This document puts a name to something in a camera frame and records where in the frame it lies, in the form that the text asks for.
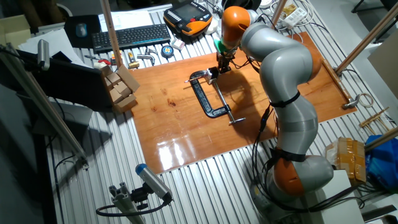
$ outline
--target computer mouse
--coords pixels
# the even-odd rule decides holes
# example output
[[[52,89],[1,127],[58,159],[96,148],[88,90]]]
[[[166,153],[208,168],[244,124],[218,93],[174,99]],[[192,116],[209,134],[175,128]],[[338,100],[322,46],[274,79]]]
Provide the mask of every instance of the computer mouse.
[[[86,37],[87,36],[87,25],[84,23],[79,23],[76,25],[76,36]]]

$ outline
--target cardboard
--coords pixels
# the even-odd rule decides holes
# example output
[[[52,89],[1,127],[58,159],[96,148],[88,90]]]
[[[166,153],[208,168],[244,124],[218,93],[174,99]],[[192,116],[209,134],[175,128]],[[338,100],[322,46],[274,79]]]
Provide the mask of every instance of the cardboard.
[[[326,159],[347,172],[351,185],[366,183],[365,149],[362,142],[338,138],[326,147]]]
[[[137,82],[137,80],[129,73],[129,70],[124,66],[120,66],[118,70],[119,76],[122,78],[124,83],[132,90],[134,93],[138,90],[140,87],[140,84]]]
[[[136,96],[129,95],[127,98],[118,103],[119,111],[127,111],[137,104]]]
[[[105,84],[108,90],[112,90],[113,88],[112,83],[107,78],[105,78]]]
[[[119,75],[115,72],[107,75],[106,78],[112,83],[112,86],[116,86],[121,81]]]
[[[15,49],[30,38],[30,26],[24,15],[0,19],[0,44],[11,43]]]
[[[115,88],[109,91],[109,93],[111,94],[112,102],[114,104],[120,103],[120,101],[124,99],[123,96]]]
[[[131,94],[131,90],[126,86],[126,84],[124,84],[124,82],[119,82],[119,84],[114,88],[123,96],[123,98],[127,98]]]
[[[107,84],[106,84],[107,76],[112,74],[113,71],[111,70],[111,68],[109,66],[105,66],[105,67],[101,68],[101,71],[102,71],[101,77],[102,77],[103,83],[105,86],[107,86]],[[136,79],[132,77],[129,70],[124,65],[120,66],[119,70],[117,71],[117,74],[119,75],[121,81],[123,82],[123,84],[126,85],[126,87],[129,91],[133,90],[133,89],[135,91],[137,91],[139,84],[136,81]],[[108,91],[109,97],[111,99],[113,99],[111,95],[116,95],[115,91],[120,95],[120,93],[117,91],[117,89],[114,88],[113,86],[111,86],[111,89]],[[121,101],[119,101],[119,98],[116,101],[113,101],[114,102],[113,108],[115,111],[117,111],[119,113],[126,112],[127,110],[131,109],[133,106],[135,106],[137,104],[136,97],[134,96],[134,94],[128,95],[125,99],[123,99],[123,96],[121,96],[121,97],[122,97]]]

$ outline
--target black keyboard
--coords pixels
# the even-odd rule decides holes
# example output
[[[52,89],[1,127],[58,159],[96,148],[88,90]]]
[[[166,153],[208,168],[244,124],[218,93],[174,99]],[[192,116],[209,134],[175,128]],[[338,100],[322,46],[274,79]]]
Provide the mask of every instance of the black keyboard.
[[[108,32],[91,35],[93,38],[94,53],[112,51]],[[120,49],[131,49],[144,45],[169,42],[171,37],[165,24],[128,28],[116,31]]]

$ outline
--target wooden tabletop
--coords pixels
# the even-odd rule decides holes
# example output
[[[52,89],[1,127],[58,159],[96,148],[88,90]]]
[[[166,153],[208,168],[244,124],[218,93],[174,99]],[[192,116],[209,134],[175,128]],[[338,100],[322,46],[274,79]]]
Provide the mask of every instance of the wooden tabletop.
[[[300,35],[307,45],[316,48],[306,32]],[[245,54],[239,50],[234,61],[242,65]],[[146,164],[156,174],[254,142],[261,116],[269,104],[259,74],[247,65],[218,78],[217,84],[234,118],[246,118],[229,125],[228,115],[207,117],[191,85],[184,83],[193,72],[214,66],[216,54],[209,54],[131,72],[141,84],[135,93],[137,105],[131,111]],[[211,106],[222,106],[213,86],[204,79],[200,82]],[[341,108],[345,99],[324,67],[316,78],[298,89],[314,105],[319,122],[356,111]],[[274,119],[269,119],[261,139],[273,138],[275,134]]]

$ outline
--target metal pole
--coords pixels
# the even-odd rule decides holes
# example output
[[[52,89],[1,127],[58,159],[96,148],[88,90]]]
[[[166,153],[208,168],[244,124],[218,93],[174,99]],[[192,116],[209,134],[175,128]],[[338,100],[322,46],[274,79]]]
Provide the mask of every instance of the metal pole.
[[[343,60],[343,62],[337,67],[336,73],[340,74],[362,51],[380,31],[398,14],[398,2],[395,6],[387,13],[387,15],[381,19],[381,21],[370,31],[370,33],[356,46],[356,48]]]
[[[7,50],[18,54],[11,44],[7,45]],[[24,65],[18,58],[11,56],[6,53],[0,54],[0,60],[6,65],[9,71],[14,75],[16,80],[21,84],[27,94],[32,98],[33,102],[41,110],[44,116],[48,119],[54,129],[57,131],[58,135],[71,147],[73,152],[80,158],[84,160],[87,158],[86,153],[80,146],[79,142],[73,136],[72,132],[69,130],[68,126],[63,122],[60,115],[57,113],[55,108],[50,104],[43,89],[37,83],[36,79],[30,72],[26,72]]]
[[[287,2],[287,0],[279,0],[279,3],[274,11],[274,15],[272,15],[272,19],[271,19],[273,25],[276,26],[276,24],[278,23],[280,14],[284,10],[286,2]]]
[[[365,152],[368,152],[374,149],[375,147],[378,147],[381,144],[384,144],[397,136],[398,136],[398,127],[391,129],[390,131],[384,133],[379,138],[375,139],[373,142],[370,142],[369,144],[365,145]]]
[[[114,59],[118,68],[123,64],[122,57],[120,56],[120,49],[118,43],[118,37],[116,37],[116,31],[113,26],[111,7],[109,6],[108,0],[101,0],[102,12],[104,13],[104,18],[106,22],[106,27],[108,28],[109,39],[111,39],[111,45],[113,50]]]

